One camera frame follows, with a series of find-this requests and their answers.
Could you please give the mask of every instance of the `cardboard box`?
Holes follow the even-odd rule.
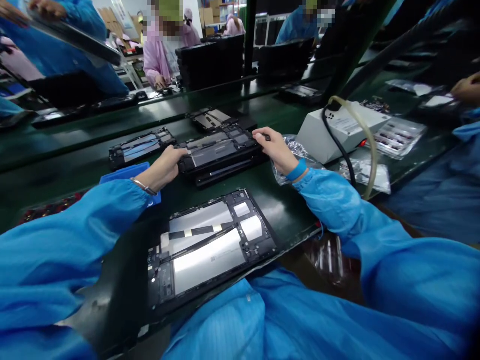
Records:
[[[207,27],[205,29],[205,35],[210,36],[210,35],[215,35],[215,28],[213,27]]]
[[[214,12],[210,7],[207,7],[207,8],[201,7],[199,10],[200,10],[200,22],[201,22],[202,28],[204,28],[205,25],[215,24]]]
[[[220,16],[220,5],[222,4],[221,0],[210,0],[210,8],[213,10],[213,17]]]

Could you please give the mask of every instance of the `metal rack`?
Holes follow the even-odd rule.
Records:
[[[256,14],[255,17],[255,30],[253,37],[253,46],[255,48],[261,48],[268,45],[269,33],[270,33],[270,23],[274,21],[285,21],[292,13],[278,14],[278,15],[268,15],[266,12]],[[265,45],[257,45],[257,24],[266,23],[266,36],[265,36]]]

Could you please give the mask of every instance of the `black cable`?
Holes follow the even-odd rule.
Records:
[[[460,20],[462,17],[469,16],[468,9],[474,8],[476,1],[455,0],[450,5],[437,11],[425,21],[419,22],[412,27],[410,31],[403,34],[395,40],[390,46],[384,49],[371,62],[361,68],[361,70],[345,85],[339,97],[348,100],[353,92],[365,81],[376,76],[387,64],[410,49],[416,43],[426,39],[435,31],[443,29],[445,26]],[[331,107],[332,110],[338,109],[338,105]]]
[[[333,139],[335,142],[336,146],[340,150],[341,154],[343,155],[343,158],[346,161],[346,165],[348,166],[348,172],[350,173],[350,183],[353,186],[354,189],[357,189],[357,179],[355,178],[355,171],[354,171],[354,166],[352,165],[352,161],[350,160],[350,156],[347,154],[345,151],[345,148],[342,146],[340,141],[337,139],[337,137],[334,135],[332,132],[332,129],[330,128],[329,122],[327,121],[327,106],[325,106],[321,112],[321,119],[323,120],[323,123],[325,124],[326,130],[330,134],[330,137]]]

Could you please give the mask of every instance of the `blue cuff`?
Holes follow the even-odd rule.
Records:
[[[295,180],[301,177],[306,170],[307,170],[307,162],[303,158],[300,160],[296,168],[286,176],[286,178],[293,183]]]

